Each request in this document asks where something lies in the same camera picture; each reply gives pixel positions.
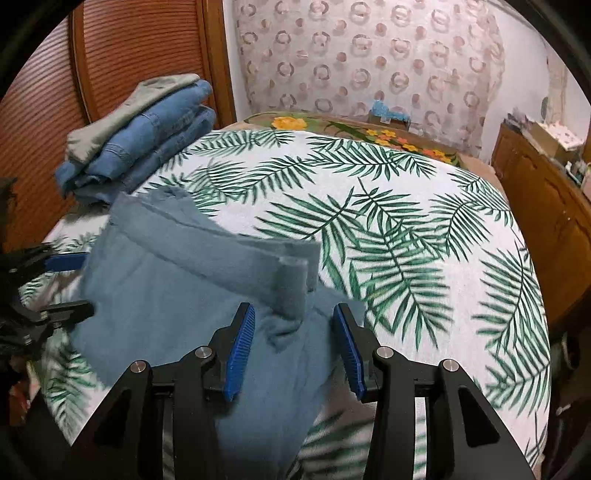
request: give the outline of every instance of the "wooden wardrobe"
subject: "wooden wardrobe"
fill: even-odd
[[[36,49],[0,101],[0,177],[18,177],[5,249],[40,242],[73,204],[53,173],[66,135],[141,80],[195,72],[217,127],[235,122],[222,0],[86,0]]]
[[[591,312],[591,203],[521,134],[501,125],[492,156],[540,282],[550,335]]]

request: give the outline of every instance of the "bedspread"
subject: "bedspread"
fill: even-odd
[[[544,308],[511,210],[487,181],[412,151],[249,129],[203,137],[140,191],[162,185],[184,188],[231,232],[320,241],[321,281],[365,303],[365,324],[378,340],[415,361],[456,359],[535,463],[550,397]],[[64,252],[89,250],[107,218],[105,210],[72,213],[47,240]],[[30,303],[67,301],[76,281],[46,274],[21,294]],[[73,441],[108,386],[60,330],[38,371]],[[342,372],[332,383],[291,475],[362,476],[375,405],[359,404]],[[422,478],[424,402],[416,403],[415,478]]]

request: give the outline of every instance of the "gray cloth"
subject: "gray cloth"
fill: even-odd
[[[66,141],[66,160],[86,164],[94,158],[105,142],[129,121],[169,93],[199,80],[195,73],[155,77],[139,82],[131,95],[119,107],[100,120],[73,130]]]
[[[283,479],[337,364],[333,308],[347,301],[357,318],[364,314],[317,283],[319,253],[314,242],[232,235],[181,189],[121,194],[80,283],[96,314],[76,326],[72,344],[113,384],[134,360],[174,362],[208,343],[250,301],[251,354],[217,433],[229,478]]]

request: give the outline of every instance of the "wooden cabinet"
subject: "wooden cabinet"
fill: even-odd
[[[492,157],[523,233],[551,336],[587,321],[591,305],[591,204],[545,156],[502,125]]]

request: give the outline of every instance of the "yellow flower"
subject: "yellow flower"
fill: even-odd
[[[304,130],[308,126],[303,118],[290,116],[276,116],[271,125],[279,130]]]

